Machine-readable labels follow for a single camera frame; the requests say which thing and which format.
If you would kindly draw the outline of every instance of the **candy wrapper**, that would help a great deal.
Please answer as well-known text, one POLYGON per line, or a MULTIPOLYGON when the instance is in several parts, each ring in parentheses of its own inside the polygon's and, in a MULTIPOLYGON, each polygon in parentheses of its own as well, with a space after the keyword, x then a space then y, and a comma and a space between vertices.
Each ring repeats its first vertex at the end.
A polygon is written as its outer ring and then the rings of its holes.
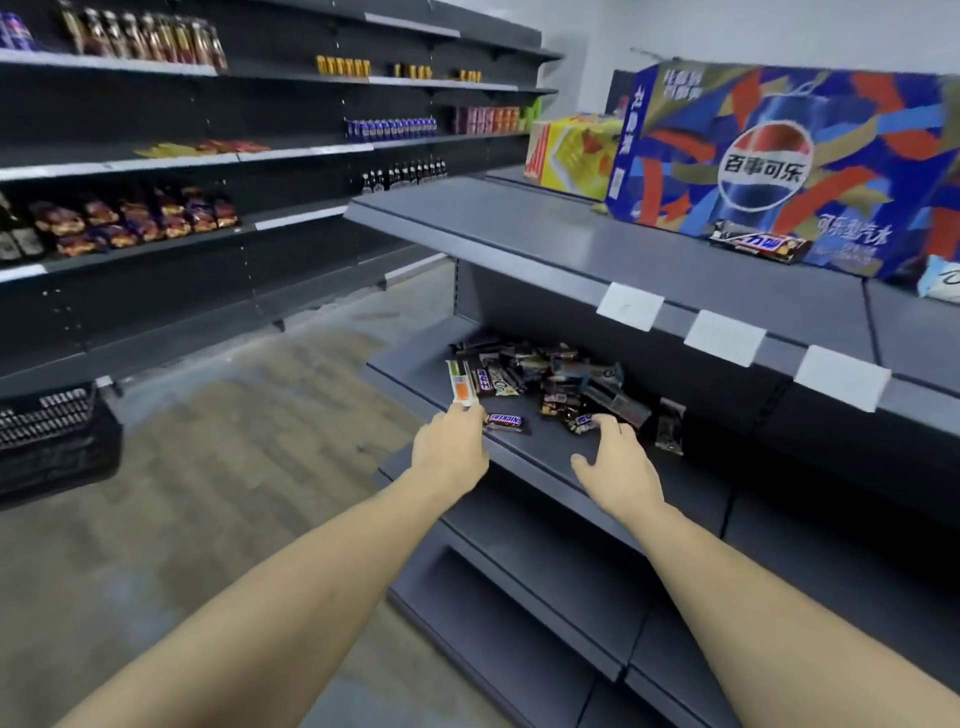
POLYGON ((677 404, 666 397, 660 398, 660 416, 657 419, 656 446, 673 452, 684 454, 684 413, 686 407, 677 404))

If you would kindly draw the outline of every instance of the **gray floor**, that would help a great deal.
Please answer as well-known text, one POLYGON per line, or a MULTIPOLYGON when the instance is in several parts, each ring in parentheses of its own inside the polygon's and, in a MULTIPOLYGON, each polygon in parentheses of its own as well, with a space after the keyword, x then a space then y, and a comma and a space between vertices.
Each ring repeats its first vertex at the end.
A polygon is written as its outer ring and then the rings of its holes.
MULTIPOLYGON (((373 492, 419 423, 357 378, 449 315, 447 264, 126 382, 111 481, 0 514, 0 725, 47 728, 204 602, 373 492)), ((385 604, 305 725, 508 722, 385 604)))

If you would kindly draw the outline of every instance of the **brown bottle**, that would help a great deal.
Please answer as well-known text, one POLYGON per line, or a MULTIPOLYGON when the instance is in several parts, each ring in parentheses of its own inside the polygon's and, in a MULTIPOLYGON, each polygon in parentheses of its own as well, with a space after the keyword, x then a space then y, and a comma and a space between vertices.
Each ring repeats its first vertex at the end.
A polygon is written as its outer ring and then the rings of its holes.
POLYGON ((104 30, 104 24, 100 21, 100 13, 93 8, 84 8, 84 15, 86 15, 86 28, 90 33, 86 52, 91 56, 103 56, 105 59, 116 58, 113 46, 110 45, 110 39, 107 37, 107 31, 104 30))
POLYGON ((160 29, 156 25, 156 19, 148 12, 143 15, 143 33, 146 36, 147 48, 150 51, 150 60, 165 62, 167 57, 163 52, 163 38, 160 36, 160 29))
POLYGON ((156 26, 160 30, 160 40, 163 42, 163 59, 168 63, 179 63, 180 54, 177 53, 177 39, 170 26, 171 18, 166 15, 156 17, 156 26))
POLYGON ((199 18, 191 18, 190 26, 193 29, 193 47, 197 52, 197 63, 213 65, 210 54, 210 37, 206 34, 206 27, 199 18))
POLYGON ((82 56, 84 48, 86 48, 86 31, 84 30, 84 24, 77 15, 77 9, 68 0, 58 0, 57 7, 60 9, 60 17, 63 18, 66 32, 70 34, 70 39, 73 41, 74 51, 77 52, 78 56, 82 56))
POLYGON ((224 46, 220 43, 220 37, 217 35, 217 28, 210 23, 206 24, 210 33, 210 55, 213 56, 213 64, 221 71, 227 70, 227 54, 224 53, 224 46))
POLYGON ((104 11, 104 21, 107 23, 107 35, 110 38, 110 45, 113 46, 113 53, 118 59, 130 59, 132 53, 127 39, 120 30, 120 22, 117 20, 117 13, 114 11, 104 11))
POLYGON ((190 42, 190 31, 186 21, 177 15, 174 18, 174 34, 177 37, 177 55, 181 63, 196 63, 197 55, 193 52, 193 43, 190 42))
POLYGON ((130 44, 133 57, 138 61, 152 61, 153 57, 147 47, 147 40, 140 33, 140 26, 136 22, 136 15, 132 12, 123 13, 123 22, 127 31, 127 42, 130 44))

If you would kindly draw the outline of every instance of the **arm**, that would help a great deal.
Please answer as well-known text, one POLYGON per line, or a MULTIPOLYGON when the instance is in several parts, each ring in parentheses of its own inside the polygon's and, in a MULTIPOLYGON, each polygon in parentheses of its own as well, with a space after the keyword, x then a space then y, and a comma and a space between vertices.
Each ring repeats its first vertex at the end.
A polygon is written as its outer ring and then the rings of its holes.
POLYGON ((666 504, 633 429, 596 419, 596 464, 573 469, 640 543, 746 728, 960 725, 960 696, 666 504))
POLYGON ((251 570, 60 728, 295 728, 414 548, 486 472, 483 415, 438 414, 396 482, 251 570))

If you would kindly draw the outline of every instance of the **left hand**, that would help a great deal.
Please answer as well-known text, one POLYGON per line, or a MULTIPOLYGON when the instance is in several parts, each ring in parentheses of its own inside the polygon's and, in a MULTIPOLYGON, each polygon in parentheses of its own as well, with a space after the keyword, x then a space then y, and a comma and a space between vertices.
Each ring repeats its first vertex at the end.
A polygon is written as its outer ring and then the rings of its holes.
POLYGON ((438 412, 414 438, 412 467, 427 477, 438 478, 456 497, 465 496, 490 466, 483 447, 486 414, 479 403, 464 409, 459 402, 451 404, 446 412, 438 412))

